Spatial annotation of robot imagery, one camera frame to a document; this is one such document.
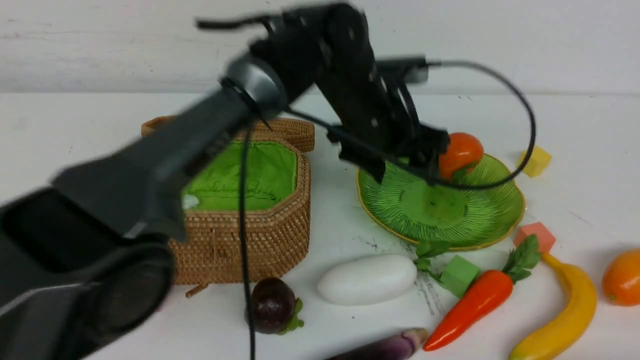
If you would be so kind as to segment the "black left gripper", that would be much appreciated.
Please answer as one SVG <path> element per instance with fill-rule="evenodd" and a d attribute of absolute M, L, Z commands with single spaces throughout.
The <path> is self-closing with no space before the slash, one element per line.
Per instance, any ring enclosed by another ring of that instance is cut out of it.
<path fill-rule="evenodd" d="M 340 119 L 334 129 L 407 160 L 422 176 L 439 178 L 439 157 L 450 136 L 420 123 L 406 83 L 380 75 L 375 63 L 329 69 L 317 86 Z"/>

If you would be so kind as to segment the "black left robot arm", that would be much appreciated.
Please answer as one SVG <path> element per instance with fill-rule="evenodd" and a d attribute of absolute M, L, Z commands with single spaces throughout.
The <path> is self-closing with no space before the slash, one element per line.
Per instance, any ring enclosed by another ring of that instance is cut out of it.
<path fill-rule="evenodd" d="M 409 158 L 438 178 L 448 133 L 420 124 L 393 89 L 423 60 L 375 60 L 365 14 L 347 2 L 197 23 L 249 24 L 263 24 L 267 37 L 229 64 L 213 93 L 1 206 L 3 360 L 80 360 L 144 323 L 173 283 L 169 240 L 187 239 L 183 189 L 233 137 L 313 85 L 342 122 L 330 130 L 342 159 L 381 178 L 382 157 Z"/>

